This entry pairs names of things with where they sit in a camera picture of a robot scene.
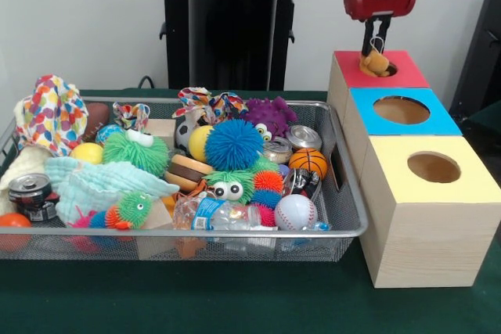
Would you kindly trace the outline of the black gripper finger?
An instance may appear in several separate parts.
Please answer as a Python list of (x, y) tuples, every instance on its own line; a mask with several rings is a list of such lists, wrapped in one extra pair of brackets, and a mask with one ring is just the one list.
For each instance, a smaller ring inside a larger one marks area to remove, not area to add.
[(374, 29), (374, 19), (368, 19), (364, 22), (365, 32), (362, 43), (362, 56), (368, 56), (372, 50), (371, 47), (371, 38), (373, 37), (373, 29)]
[(391, 16), (380, 18), (380, 27), (377, 33), (377, 50), (383, 52), (386, 44), (387, 31), (391, 25)]

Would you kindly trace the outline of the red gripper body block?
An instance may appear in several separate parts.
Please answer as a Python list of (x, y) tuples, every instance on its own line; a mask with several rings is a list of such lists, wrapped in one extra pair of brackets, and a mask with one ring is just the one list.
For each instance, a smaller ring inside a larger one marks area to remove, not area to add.
[(375, 16), (406, 16), (416, 0), (343, 0), (345, 12), (353, 19), (366, 21)]

